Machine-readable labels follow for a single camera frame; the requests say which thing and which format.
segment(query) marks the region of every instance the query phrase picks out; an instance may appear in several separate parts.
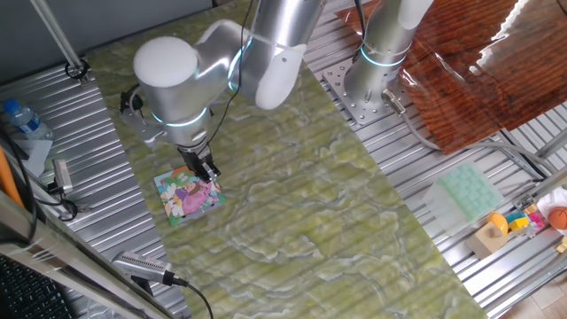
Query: blue light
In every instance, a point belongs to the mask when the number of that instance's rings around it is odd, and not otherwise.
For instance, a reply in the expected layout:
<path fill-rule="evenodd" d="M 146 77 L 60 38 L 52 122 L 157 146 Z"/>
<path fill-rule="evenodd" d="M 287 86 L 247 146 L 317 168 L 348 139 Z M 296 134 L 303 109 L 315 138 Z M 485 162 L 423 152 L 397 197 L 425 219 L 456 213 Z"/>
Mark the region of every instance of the blue light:
<path fill-rule="evenodd" d="M 361 48 L 361 52 L 362 52 L 362 56 L 363 56 L 368 62 L 372 63 L 372 64 L 375 65 L 375 66 L 397 66 L 398 64 L 401 63 L 401 61 L 404 60 L 404 58 L 406 58 L 406 57 L 404 57 L 403 59 L 401 59 L 400 61 L 398 61 L 398 62 L 396 62 L 396 63 L 386 64 L 386 63 L 376 62 L 375 60 L 371 59 L 368 55 L 366 55 L 366 52 L 364 51 L 363 48 Z"/>
<path fill-rule="evenodd" d="M 237 55 L 234 56 L 234 58 L 230 62 L 228 79 L 229 79 L 229 88 L 232 89 L 232 90 L 234 90 L 234 89 L 232 88 L 232 84 L 230 83 L 230 78 L 232 77 L 232 74 L 234 73 L 234 68 L 237 66 L 237 62 L 240 59 L 240 55 L 242 54 L 243 50 L 244 50 L 244 48 L 238 50 Z"/>
<path fill-rule="evenodd" d="M 230 62 L 229 75 L 227 76 L 227 79 L 229 80 L 229 88 L 232 89 L 232 90 L 234 90 L 234 89 L 232 88 L 232 83 L 230 83 L 230 78 L 232 77 L 232 74 L 234 73 L 235 67 L 237 67 L 237 62 L 240 59 L 242 52 L 244 52 L 244 50 L 246 50 L 246 48 L 248 48 L 250 46 L 250 43 L 252 43 L 252 39 L 250 39 L 250 41 L 248 41 L 248 43 L 245 46 L 243 46 L 240 50 L 238 50 L 237 54 L 234 56 L 234 58 Z"/>
<path fill-rule="evenodd" d="M 198 121 L 203 116 L 205 116 L 206 110 L 207 110 L 207 108 L 204 108 L 203 112 L 201 112 L 201 114 L 199 114 L 198 117 L 196 117 L 195 119 L 193 119 L 191 121 L 186 121 L 184 123 L 168 123 L 166 125 L 169 126 L 169 127 L 172 127 L 172 128 L 182 128 L 184 126 L 191 125 L 191 124 L 195 123 L 196 121 Z M 156 116 L 156 114 L 152 113 L 151 115 L 153 115 L 153 118 L 156 119 L 156 121 L 158 121 L 159 123 L 163 123 L 163 121 L 160 120 L 159 117 Z"/>

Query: colorful book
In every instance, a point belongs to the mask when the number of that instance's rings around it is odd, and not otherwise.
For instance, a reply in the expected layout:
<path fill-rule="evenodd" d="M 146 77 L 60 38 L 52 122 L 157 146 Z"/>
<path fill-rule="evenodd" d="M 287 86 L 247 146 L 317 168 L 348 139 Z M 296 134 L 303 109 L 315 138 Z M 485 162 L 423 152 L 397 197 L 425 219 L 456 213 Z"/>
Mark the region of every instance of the colorful book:
<path fill-rule="evenodd" d="M 204 183 L 187 167 L 179 167 L 153 179 L 172 225 L 202 216 L 226 203 L 217 182 Z"/>

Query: green marble mat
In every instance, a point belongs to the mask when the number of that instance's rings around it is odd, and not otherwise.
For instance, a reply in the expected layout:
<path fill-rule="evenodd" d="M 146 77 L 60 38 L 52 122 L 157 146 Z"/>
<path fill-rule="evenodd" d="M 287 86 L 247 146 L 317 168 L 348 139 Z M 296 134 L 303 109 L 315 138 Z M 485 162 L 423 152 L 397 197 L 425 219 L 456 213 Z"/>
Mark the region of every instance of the green marble mat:
<path fill-rule="evenodd" d="M 245 3 L 87 55 L 175 271 L 217 318 L 484 318 L 306 67 L 274 111 L 236 98 L 212 142 L 227 203 L 169 224 L 153 177 L 183 160 L 172 145 L 150 150 L 138 140 L 119 119 L 120 93 L 136 83 L 132 59 L 143 43 L 194 43 L 218 19 L 242 20 Z M 226 98 L 219 102 L 215 114 Z M 208 317 L 198 296 L 183 294 L 195 318 Z"/>

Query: water bottle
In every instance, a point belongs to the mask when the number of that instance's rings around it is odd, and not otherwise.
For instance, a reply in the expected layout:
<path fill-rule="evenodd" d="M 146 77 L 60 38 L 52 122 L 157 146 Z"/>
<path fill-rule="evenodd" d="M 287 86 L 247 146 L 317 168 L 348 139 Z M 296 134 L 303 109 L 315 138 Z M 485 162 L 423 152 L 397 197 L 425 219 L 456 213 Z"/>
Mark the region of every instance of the water bottle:
<path fill-rule="evenodd" d="M 53 141 L 53 132 L 45 123 L 42 123 L 39 116 L 30 110 L 29 107 L 21 105 L 15 99 L 10 98 L 4 102 L 4 110 L 10 118 L 10 123 L 24 133 L 27 139 Z"/>

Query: bottle cap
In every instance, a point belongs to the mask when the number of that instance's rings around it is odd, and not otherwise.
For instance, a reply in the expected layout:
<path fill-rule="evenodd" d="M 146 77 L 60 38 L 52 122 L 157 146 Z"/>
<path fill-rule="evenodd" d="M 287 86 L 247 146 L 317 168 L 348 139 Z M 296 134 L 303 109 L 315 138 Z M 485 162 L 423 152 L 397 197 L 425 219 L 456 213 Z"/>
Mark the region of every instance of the bottle cap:
<path fill-rule="evenodd" d="M 13 98 L 4 101 L 4 110 L 8 113 L 16 113 L 19 110 L 19 103 Z"/>

